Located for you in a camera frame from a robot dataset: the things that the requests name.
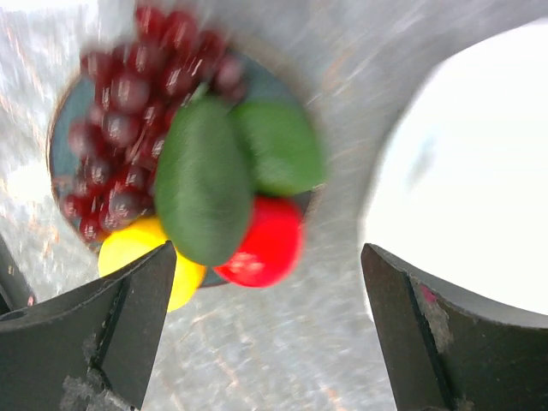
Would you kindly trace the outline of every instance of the yellow lemon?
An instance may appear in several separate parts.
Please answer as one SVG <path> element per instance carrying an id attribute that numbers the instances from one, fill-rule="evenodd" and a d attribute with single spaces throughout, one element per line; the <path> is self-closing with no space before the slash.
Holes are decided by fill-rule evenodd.
<path id="1" fill-rule="evenodd" d="M 99 251 L 99 275 L 112 272 L 135 261 L 168 241 L 157 217 L 140 218 L 126 229 L 112 233 Z M 168 313 L 182 307 L 200 286 L 206 268 L 177 252 L 175 278 L 171 289 Z"/>

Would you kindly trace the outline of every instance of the round plate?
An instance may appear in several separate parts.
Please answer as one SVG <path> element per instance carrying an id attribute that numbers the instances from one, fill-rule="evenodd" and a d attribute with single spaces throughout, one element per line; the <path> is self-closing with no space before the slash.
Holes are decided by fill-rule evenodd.
<path id="1" fill-rule="evenodd" d="M 261 66 L 248 56 L 238 51 L 232 51 L 245 66 L 246 81 L 248 85 L 247 99 L 268 98 L 281 99 L 291 104 L 299 104 L 297 98 L 289 88 L 268 69 Z M 49 167 L 51 173 L 53 195 L 56 200 L 68 192 L 66 186 L 54 182 L 63 181 L 72 176 L 79 161 L 70 151 L 66 136 L 69 126 L 78 117 L 86 116 L 87 109 L 93 101 L 94 85 L 88 79 L 78 77 L 69 87 L 65 99 L 61 102 L 57 119 L 54 122 L 51 133 Z M 313 192 L 296 195 L 295 202 L 301 208 L 303 215 L 308 211 Z M 78 220 L 69 221 L 73 228 L 78 230 Z M 92 249 L 97 252 L 100 244 L 92 244 Z M 201 288 L 223 285 L 227 282 L 208 268 Z"/>

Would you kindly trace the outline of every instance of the green fruit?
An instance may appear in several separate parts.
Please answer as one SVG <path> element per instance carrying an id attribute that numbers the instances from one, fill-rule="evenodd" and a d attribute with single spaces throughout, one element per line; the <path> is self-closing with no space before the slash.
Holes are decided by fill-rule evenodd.
<path id="1" fill-rule="evenodd" d="M 276 101 L 249 101 L 230 113 L 247 148 L 257 191 L 290 196 L 325 180 L 319 139 L 298 107 Z"/>
<path id="2" fill-rule="evenodd" d="M 225 263 L 250 223 L 253 183 L 228 109 L 204 97 L 177 112 L 158 161 L 154 203 L 187 259 Z"/>

